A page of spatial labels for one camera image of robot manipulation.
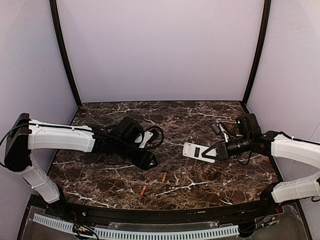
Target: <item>black frame bar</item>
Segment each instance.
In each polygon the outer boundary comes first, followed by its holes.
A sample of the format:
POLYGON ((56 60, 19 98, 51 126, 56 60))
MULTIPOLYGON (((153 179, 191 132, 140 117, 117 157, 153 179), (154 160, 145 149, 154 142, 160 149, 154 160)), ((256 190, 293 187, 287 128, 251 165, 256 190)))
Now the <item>black frame bar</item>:
POLYGON ((74 79, 74 76, 72 74, 72 70, 70 67, 70 62, 66 50, 66 45, 64 41, 64 37, 62 34, 62 29, 61 29, 61 24, 60 24, 60 19, 59 19, 59 13, 58 13, 58 6, 57 6, 57 0, 49 0, 50 1, 50 8, 51 8, 51 14, 52 14, 52 20, 53 20, 53 25, 54 25, 54 30, 55 30, 55 36, 56 40, 58 42, 64 70, 66 73, 66 76, 68 78, 68 82, 73 94, 73 98, 75 100, 76 105, 78 108, 82 105, 80 95, 77 89, 77 85, 74 79))
POLYGON ((260 32, 259 32, 259 38, 255 49, 255 54, 253 58, 253 63, 251 67, 251 72, 249 75, 248 83, 245 88, 245 92, 243 95, 242 103, 244 105, 247 105, 250 93, 252 90, 252 87, 255 82, 260 57, 262 53, 262 49, 264 47, 266 32, 267 32, 267 26, 268 26, 268 20, 269 20, 269 13, 271 8, 271 0, 264 0, 264 6, 263 6, 263 13, 262 13, 262 20, 261 20, 261 26, 260 26, 260 32))

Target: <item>small orange object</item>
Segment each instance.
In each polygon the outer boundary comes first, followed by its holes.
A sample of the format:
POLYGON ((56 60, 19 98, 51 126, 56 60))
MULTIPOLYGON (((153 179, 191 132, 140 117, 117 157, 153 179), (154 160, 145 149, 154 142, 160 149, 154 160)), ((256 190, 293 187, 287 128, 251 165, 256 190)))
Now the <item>small orange object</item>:
POLYGON ((141 196, 144 195, 144 193, 145 193, 145 191, 146 191, 146 188, 147 188, 147 186, 144 186, 144 187, 142 188, 142 191, 141 191, 141 193, 140 193, 141 196))
POLYGON ((166 180, 166 178, 167 178, 167 175, 168 175, 168 174, 165 172, 164 175, 163 175, 163 178, 162 178, 162 182, 163 182, 163 183, 165 182, 165 180, 166 180))

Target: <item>marble table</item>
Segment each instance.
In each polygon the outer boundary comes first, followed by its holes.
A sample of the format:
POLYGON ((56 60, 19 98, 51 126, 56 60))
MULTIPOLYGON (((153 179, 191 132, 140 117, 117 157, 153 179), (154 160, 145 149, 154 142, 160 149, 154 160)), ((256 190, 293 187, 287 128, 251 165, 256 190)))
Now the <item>marble table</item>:
POLYGON ((144 129, 160 126, 165 139, 152 150, 158 167, 144 171, 115 155, 59 150, 48 175, 69 202, 89 206, 183 210, 256 201, 278 180, 268 157, 253 154, 248 165, 241 165, 234 157, 212 164, 182 156, 185 142, 210 146, 221 140, 209 123, 220 121, 237 132, 235 118, 244 113, 237 101, 85 103, 72 125, 109 126, 128 116, 144 129))

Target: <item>orange battery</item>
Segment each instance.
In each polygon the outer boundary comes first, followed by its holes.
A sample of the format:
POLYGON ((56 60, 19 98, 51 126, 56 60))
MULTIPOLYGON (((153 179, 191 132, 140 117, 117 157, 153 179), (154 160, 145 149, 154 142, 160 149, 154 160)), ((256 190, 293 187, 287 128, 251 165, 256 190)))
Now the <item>orange battery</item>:
POLYGON ((165 180, 166 180, 166 178, 167 178, 167 175, 168 175, 168 174, 165 172, 164 175, 163 175, 163 178, 162 178, 162 182, 163 182, 163 183, 165 182, 165 180))
POLYGON ((146 188, 147 188, 147 186, 144 186, 144 187, 142 188, 142 191, 141 191, 141 193, 140 193, 141 196, 144 195, 144 193, 145 193, 145 191, 146 191, 146 188))

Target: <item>white plastic object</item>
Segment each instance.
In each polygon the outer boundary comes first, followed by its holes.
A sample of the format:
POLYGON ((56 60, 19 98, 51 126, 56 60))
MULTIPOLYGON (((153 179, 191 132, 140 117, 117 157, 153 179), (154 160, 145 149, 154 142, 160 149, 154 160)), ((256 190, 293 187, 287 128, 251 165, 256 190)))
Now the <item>white plastic object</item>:
POLYGON ((282 203, 293 199, 320 196, 320 184, 317 182, 319 178, 320 172, 317 172, 297 180, 280 182, 273 188, 272 197, 276 203, 282 203))
POLYGON ((95 144, 93 133, 89 131, 75 130, 85 129, 92 130, 88 126, 68 126, 40 122, 31 120, 29 123, 36 125, 29 125, 32 133, 28 138, 28 149, 70 149, 82 152, 91 152, 95 144))
POLYGON ((271 143, 271 155, 292 159, 320 169, 320 145, 296 141, 279 134, 271 143))
POLYGON ((30 154, 30 159, 32 166, 28 166, 25 170, 17 172, 17 174, 23 177, 31 188, 35 189, 48 204, 58 201, 60 193, 57 185, 39 167, 32 154, 30 154))
MULTIPOLYGON (((35 213, 33 216, 33 222, 64 233, 74 234, 72 232, 73 224, 71 222, 59 220, 51 216, 44 216, 35 213)), ((94 232, 101 240, 210 240, 237 236, 239 235, 239 227, 238 225, 235 225, 205 230, 176 232, 124 231, 95 227, 94 232)))
MULTIPOLYGON (((202 157, 202 153, 206 151, 208 148, 209 148, 208 146, 202 146, 202 145, 186 142, 184 143, 184 146, 183 146, 182 155, 188 158, 197 159, 200 161, 213 164, 216 160, 202 157)), ((217 156, 217 151, 216 149, 212 149, 206 155, 215 157, 217 156)))
POLYGON ((140 145, 139 145, 139 148, 141 148, 141 149, 143 149, 145 146, 146 146, 146 144, 147 144, 147 142, 149 141, 149 139, 153 136, 154 134, 152 133, 152 132, 150 132, 150 131, 145 131, 144 132, 144 138, 143 138, 143 141, 141 142, 141 140, 142 140, 142 135, 141 134, 139 134, 139 136, 135 139, 135 143, 141 143, 140 145))

